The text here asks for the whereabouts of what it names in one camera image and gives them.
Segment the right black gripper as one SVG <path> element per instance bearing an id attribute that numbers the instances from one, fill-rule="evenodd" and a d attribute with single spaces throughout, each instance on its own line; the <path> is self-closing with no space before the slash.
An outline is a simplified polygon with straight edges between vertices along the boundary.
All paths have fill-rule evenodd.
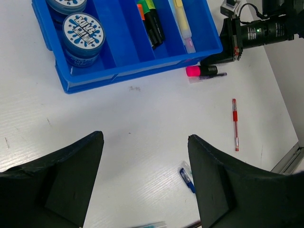
<path id="1" fill-rule="evenodd" d="M 287 16 L 271 17 L 242 24 L 240 17 L 224 19 L 219 35 L 223 50 L 200 61 L 201 66 L 224 64 L 240 59 L 244 49 L 293 40 L 287 31 Z"/>

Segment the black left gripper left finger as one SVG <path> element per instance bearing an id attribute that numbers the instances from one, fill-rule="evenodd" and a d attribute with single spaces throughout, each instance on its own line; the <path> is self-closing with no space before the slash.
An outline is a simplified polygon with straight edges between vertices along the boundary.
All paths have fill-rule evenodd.
<path id="1" fill-rule="evenodd" d="M 96 131 L 0 174 L 3 228 L 81 228 L 104 146 Z"/>

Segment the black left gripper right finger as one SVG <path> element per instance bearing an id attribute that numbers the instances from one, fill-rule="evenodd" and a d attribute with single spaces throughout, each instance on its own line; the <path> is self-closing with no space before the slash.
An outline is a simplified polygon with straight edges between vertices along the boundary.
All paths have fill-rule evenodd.
<path id="1" fill-rule="evenodd" d="M 205 228 L 301 228 L 304 174 L 266 171 L 193 134 L 188 153 Z"/>

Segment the lilac highlighter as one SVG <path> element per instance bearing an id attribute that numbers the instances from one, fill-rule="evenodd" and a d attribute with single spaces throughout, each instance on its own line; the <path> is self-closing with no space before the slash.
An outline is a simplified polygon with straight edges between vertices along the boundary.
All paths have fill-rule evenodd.
<path id="1" fill-rule="evenodd" d="M 188 52 L 189 54 L 190 54 L 190 53 L 195 53 L 195 52 L 196 52 L 191 37 L 190 37 L 190 38 L 184 39 L 184 42 L 185 42 L 185 48 L 186 48 L 186 50 L 187 50 L 187 52 Z"/>

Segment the pale yellow highlighter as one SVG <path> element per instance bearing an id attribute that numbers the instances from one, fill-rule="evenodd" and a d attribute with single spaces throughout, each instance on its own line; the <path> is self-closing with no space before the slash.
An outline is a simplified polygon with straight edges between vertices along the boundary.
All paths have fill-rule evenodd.
<path id="1" fill-rule="evenodd" d="M 186 17 L 185 9 L 182 0 L 173 0 L 178 26 L 183 39 L 191 38 L 191 30 Z"/>

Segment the black pink highlighter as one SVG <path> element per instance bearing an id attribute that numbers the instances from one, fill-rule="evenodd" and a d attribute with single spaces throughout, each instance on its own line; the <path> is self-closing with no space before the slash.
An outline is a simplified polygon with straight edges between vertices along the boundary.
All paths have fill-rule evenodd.
<path id="1" fill-rule="evenodd" d="M 211 76 L 216 75 L 218 69 L 216 66 L 188 66 L 186 74 L 188 77 Z"/>

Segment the purple gel pen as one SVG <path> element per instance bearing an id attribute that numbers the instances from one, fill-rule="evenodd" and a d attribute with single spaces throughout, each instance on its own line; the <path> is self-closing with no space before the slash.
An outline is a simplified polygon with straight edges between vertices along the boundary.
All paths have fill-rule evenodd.
<path id="1" fill-rule="evenodd" d="M 213 79 L 213 78 L 217 78 L 217 77 L 224 77 L 227 76 L 228 74 L 225 73 L 219 73 L 219 74 L 215 74 L 215 75 L 210 75 L 210 76 L 196 76 L 196 77 L 189 77 L 189 82 L 190 83 L 197 83 L 203 80 L 208 80 L 208 79 Z"/>

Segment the blue gel pen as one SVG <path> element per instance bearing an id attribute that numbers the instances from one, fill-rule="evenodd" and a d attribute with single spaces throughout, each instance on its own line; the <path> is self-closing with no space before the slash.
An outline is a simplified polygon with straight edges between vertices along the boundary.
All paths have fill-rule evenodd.
<path id="1" fill-rule="evenodd" d="M 165 221 L 149 222 L 140 225 L 130 226 L 129 228 L 167 228 Z"/>

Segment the black yellow highlighter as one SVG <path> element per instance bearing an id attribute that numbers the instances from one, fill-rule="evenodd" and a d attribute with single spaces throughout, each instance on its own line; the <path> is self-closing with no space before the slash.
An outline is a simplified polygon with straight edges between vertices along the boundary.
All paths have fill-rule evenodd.
<path id="1" fill-rule="evenodd" d="M 148 28 L 148 34 L 150 36 L 153 49 L 155 49 L 160 46 L 165 40 L 165 35 L 156 7 L 152 0 L 139 0 L 138 3 L 142 5 L 146 25 Z"/>

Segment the black orange highlighter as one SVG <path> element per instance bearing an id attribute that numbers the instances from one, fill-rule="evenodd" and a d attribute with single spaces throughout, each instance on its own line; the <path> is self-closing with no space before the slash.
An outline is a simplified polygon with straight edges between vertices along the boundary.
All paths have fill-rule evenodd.
<path id="1" fill-rule="evenodd" d="M 144 27 L 145 27 L 145 30 L 146 30 L 146 33 L 147 33 L 147 35 L 149 35 L 148 29 L 147 29 L 147 25 L 146 25 L 146 21 L 145 21 L 145 17 L 144 17 L 144 12 L 143 12 L 143 6 L 142 6 L 142 4 L 137 3 L 137 9 L 138 9 L 138 11 L 139 11 L 139 13 L 140 13 L 142 22 L 143 22 Z"/>

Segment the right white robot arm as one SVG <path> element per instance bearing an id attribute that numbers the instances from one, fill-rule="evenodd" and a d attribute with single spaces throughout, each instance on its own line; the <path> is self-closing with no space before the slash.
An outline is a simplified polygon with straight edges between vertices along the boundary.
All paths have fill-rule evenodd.
<path id="1" fill-rule="evenodd" d="M 210 67 L 239 60 L 244 49 L 304 36 L 301 0 L 265 0 L 257 20 L 242 21 L 236 1 L 226 0 L 220 33 L 222 51 L 201 61 L 198 78 L 213 78 Z M 301 228 L 304 225 L 304 174 L 295 172 L 303 148 L 266 171 L 215 148 L 197 135 L 188 138 L 199 221 L 193 228 Z"/>

